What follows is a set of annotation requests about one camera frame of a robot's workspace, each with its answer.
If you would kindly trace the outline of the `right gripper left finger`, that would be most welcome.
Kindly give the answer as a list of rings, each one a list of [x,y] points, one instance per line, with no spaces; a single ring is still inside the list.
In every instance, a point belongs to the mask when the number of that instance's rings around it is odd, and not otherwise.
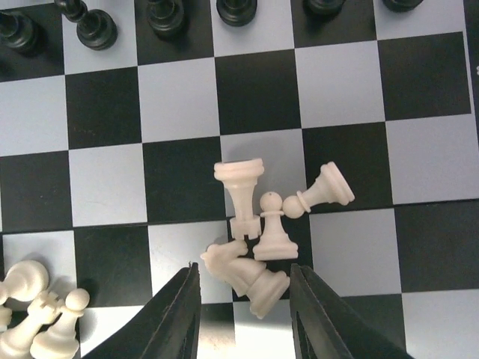
[[[86,358],[196,358],[201,319],[197,263],[179,270],[129,322]]]

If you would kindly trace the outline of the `white chess knight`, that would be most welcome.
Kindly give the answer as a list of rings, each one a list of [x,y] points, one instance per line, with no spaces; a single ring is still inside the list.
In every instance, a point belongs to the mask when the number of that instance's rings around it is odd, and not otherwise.
[[[289,288],[290,278],[284,271],[270,271],[266,263],[248,258],[247,253],[244,241],[233,240],[211,244],[201,259],[213,277],[230,284],[239,297],[247,296],[250,312],[263,319]]]

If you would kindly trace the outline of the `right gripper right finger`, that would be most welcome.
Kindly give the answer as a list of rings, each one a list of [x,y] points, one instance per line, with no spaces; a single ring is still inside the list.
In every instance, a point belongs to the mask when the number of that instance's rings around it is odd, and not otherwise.
[[[290,269],[290,315],[297,358],[410,358],[369,326],[308,266]]]

